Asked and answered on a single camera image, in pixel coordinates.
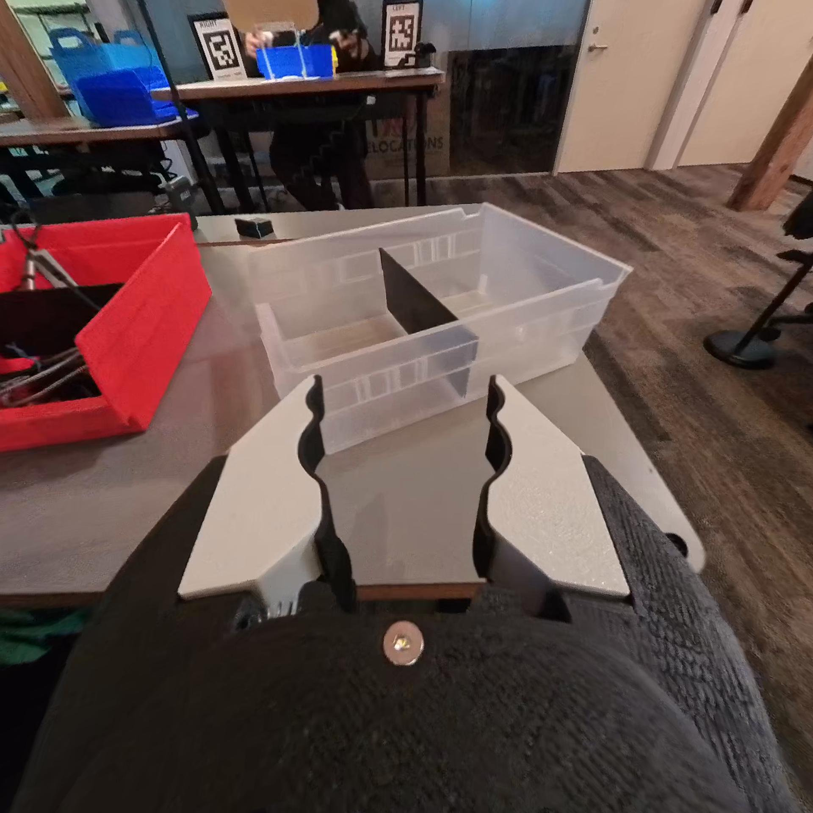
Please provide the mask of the cardboard box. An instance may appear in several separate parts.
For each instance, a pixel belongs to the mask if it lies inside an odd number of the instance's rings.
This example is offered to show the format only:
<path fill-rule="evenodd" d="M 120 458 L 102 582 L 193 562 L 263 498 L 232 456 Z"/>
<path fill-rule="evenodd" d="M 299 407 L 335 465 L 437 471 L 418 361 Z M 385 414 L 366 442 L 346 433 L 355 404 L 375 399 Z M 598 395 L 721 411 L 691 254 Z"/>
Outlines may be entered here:
<path fill-rule="evenodd" d="M 417 145 L 417 120 L 415 98 L 410 94 L 397 98 L 387 97 L 385 102 L 394 103 L 396 116 L 390 119 L 368 121 L 366 137 L 368 156 L 366 166 L 372 180 L 403 179 L 403 146 L 411 181 L 416 178 L 415 147 Z M 451 103 L 448 88 L 443 86 L 427 101 L 424 120 L 424 159 L 427 178 L 442 177 L 450 169 L 451 162 Z"/>

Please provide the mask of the white hinged door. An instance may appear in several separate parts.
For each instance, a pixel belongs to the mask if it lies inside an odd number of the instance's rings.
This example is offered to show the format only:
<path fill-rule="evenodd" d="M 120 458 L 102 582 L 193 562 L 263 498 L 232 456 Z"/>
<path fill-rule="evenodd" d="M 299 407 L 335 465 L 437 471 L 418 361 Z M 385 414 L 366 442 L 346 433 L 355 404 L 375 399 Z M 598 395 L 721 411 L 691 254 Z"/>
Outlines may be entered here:
<path fill-rule="evenodd" d="M 748 163 L 811 58 L 811 1 L 665 2 L 644 167 Z"/>

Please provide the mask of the light blue handled basket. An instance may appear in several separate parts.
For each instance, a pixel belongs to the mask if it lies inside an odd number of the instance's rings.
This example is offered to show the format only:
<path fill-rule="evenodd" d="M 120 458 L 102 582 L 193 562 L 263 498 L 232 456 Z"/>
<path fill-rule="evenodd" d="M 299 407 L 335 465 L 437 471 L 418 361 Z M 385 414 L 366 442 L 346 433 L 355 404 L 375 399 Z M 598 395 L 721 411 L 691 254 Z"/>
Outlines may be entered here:
<path fill-rule="evenodd" d="M 117 31 L 108 43 L 75 28 L 53 29 L 49 39 L 50 53 L 70 87 L 79 79 L 119 69 L 162 67 L 155 49 L 133 30 Z"/>

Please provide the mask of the red plastic bin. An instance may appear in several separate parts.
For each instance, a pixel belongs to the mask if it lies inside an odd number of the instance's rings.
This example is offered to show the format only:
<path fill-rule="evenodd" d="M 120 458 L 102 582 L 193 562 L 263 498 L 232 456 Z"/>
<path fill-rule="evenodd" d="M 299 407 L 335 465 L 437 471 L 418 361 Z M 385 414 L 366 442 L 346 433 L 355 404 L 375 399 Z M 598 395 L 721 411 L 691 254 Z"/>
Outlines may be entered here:
<path fill-rule="evenodd" d="M 148 429 L 211 291 L 186 213 L 7 229 L 1 451 Z"/>

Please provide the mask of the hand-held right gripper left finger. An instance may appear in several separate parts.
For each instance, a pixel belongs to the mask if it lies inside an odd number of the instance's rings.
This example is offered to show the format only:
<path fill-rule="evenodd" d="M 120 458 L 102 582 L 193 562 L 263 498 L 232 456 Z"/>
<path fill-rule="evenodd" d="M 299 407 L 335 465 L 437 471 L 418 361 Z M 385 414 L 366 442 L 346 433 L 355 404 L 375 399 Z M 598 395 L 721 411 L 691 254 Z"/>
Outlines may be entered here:
<path fill-rule="evenodd" d="M 351 557 L 317 472 L 323 418 L 322 377 L 309 376 L 232 446 L 179 598 L 246 593 L 267 615 L 292 615 L 303 587 L 322 581 L 340 609 L 355 609 Z"/>

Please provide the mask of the clear plastic bin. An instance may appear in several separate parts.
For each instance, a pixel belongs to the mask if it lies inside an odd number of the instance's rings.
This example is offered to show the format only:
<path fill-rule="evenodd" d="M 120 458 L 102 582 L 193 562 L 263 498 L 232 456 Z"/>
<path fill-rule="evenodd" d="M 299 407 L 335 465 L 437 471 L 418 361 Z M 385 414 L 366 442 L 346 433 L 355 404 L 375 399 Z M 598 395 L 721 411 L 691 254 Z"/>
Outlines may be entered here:
<path fill-rule="evenodd" d="M 468 395 L 429 380 L 387 309 L 386 250 L 479 337 Z M 482 204 L 424 210 L 252 249 L 245 279 L 277 393 L 320 375 L 332 454 L 573 363 L 631 273 L 615 259 Z"/>

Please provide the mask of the black bin divider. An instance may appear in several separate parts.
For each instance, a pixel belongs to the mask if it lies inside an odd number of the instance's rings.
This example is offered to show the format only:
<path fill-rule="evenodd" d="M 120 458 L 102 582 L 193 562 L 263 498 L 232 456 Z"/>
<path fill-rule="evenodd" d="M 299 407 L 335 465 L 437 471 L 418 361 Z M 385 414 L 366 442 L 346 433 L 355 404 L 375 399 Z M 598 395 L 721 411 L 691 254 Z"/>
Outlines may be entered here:
<path fill-rule="evenodd" d="M 413 339 L 429 380 L 444 377 L 465 398 L 479 337 L 391 254 L 380 248 L 379 255 L 387 309 Z"/>

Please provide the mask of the glass partition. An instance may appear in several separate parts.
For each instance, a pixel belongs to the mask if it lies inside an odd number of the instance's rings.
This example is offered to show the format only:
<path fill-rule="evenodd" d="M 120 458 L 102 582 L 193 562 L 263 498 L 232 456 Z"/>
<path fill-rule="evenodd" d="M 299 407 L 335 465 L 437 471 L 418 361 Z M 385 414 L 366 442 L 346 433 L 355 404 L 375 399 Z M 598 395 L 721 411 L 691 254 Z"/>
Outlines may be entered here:
<path fill-rule="evenodd" d="M 422 39 L 436 47 L 450 95 L 445 176 L 553 169 L 588 9 L 587 1 L 423 2 Z"/>

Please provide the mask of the white printed tag board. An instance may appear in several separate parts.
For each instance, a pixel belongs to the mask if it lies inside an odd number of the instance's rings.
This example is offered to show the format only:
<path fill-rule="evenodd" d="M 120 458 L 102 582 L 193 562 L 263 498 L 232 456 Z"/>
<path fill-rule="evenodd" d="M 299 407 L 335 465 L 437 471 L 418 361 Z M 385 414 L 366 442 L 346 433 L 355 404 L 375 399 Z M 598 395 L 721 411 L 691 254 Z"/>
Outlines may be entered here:
<path fill-rule="evenodd" d="M 384 70 L 416 67 L 423 2 L 382 2 L 381 59 Z"/>
<path fill-rule="evenodd" d="M 241 39 L 225 11 L 190 14 L 187 20 L 210 80 L 248 78 Z"/>

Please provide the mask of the black tripod pole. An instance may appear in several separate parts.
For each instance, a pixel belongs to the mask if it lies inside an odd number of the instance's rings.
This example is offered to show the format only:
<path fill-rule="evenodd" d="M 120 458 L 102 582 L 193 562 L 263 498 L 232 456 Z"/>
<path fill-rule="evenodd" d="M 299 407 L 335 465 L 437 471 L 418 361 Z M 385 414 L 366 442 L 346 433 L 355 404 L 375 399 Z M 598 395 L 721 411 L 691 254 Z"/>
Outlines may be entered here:
<path fill-rule="evenodd" d="M 185 104 L 181 101 L 177 86 L 174 80 L 172 79 L 167 57 L 164 54 L 163 48 L 159 41 L 158 33 L 153 23 L 153 20 L 149 15 L 147 2 L 136 1 L 135 3 L 137 4 L 141 17 L 143 18 L 150 40 L 152 41 L 153 46 L 155 47 L 162 69 L 165 75 L 167 76 L 168 88 L 170 91 L 170 99 L 174 106 L 177 108 L 177 112 L 180 117 L 181 128 L 183 129 L 184 132 L 185 144 L 187 146 L 189 157 L 191 159 L 196 176 L 198 178 L 198 185 L 200 186 L 204 193 L 204 197 L 207 200 L 212 215 L 224 216 L 227 213 L 226 208 L 219 194 L 215 180 L 210 173 L 207 160 L 199 147 L 198 137 L 194 135 L 193 128 L 190 123 L 190 119 L 188 117 L 187 108 Z"/>

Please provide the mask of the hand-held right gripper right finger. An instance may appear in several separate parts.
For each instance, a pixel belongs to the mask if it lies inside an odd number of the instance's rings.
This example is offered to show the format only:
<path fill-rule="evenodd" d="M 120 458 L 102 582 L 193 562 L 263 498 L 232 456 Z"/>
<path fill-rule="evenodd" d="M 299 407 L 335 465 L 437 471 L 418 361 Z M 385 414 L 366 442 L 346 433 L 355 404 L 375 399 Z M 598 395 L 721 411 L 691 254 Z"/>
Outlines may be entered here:
<path fill-rule="evenodd" d="M 489 380 L 473 564 L 537 618 L 568 622 L 567 595 L 624 602 L 628 579 L 585 457 L 504 376 Z"/>

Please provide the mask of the blue plastic bin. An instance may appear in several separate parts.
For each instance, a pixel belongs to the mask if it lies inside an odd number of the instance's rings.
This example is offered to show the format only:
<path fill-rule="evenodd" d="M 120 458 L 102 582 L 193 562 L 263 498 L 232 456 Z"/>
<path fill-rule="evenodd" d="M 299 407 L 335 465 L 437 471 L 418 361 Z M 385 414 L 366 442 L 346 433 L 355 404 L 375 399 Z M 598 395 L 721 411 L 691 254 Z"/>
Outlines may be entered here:
<path fill-rule="evenodd" d="M 180 116 L 172 101 L 152 96 L 162 88 L 168 88 L 162 67 L 141 66 L 81 77 L 73 92 L 85 117 L 99 127 L 151 126 Z"/>

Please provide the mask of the small blue bin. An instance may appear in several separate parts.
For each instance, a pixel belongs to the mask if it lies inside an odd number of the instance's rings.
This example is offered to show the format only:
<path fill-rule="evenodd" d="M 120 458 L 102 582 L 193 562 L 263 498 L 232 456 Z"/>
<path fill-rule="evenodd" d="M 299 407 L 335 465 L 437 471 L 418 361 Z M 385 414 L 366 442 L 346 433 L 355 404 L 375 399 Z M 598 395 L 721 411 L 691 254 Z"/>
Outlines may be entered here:
<path fill-rule="evenodd" d="M 329 79 L 338 69 L 335 50 L 323 44 L 260 48 L 256 61 L 267 80 Z"/>

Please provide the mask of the grey power adapter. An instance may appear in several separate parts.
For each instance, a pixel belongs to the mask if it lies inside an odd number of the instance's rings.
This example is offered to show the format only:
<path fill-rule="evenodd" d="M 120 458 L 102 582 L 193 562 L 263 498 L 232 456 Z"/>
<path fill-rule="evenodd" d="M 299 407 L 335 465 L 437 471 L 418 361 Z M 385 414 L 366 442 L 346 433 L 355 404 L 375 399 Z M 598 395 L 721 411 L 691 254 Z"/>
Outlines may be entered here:
<path fill-rule="evenodd" d="M 167 198 L 168 210 L 176 213 L 186 213 L 194 218 L 194 185 L 188 177 L 175 175 L 161 184 L 164 196 Z"/>

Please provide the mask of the wooden post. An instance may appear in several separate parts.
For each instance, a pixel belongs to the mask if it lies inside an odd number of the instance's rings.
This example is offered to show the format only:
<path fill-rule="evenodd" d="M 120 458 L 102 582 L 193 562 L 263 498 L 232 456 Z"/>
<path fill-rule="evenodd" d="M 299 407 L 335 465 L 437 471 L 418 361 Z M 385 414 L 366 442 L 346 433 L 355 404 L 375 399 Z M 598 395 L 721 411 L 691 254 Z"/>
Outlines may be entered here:
<path fill-rule="evenodd" d="M 788 96 L 779 115 L 744 171 L 728 208 L 767 210 L 776 200 L 812 137 L 812 60 Z"/>
<path fill-rule="evenodd" d="M 55 82 L 6 1 L 1 1 L 1 76 L 27 119 L 44 122 L 71 116 Z"/>

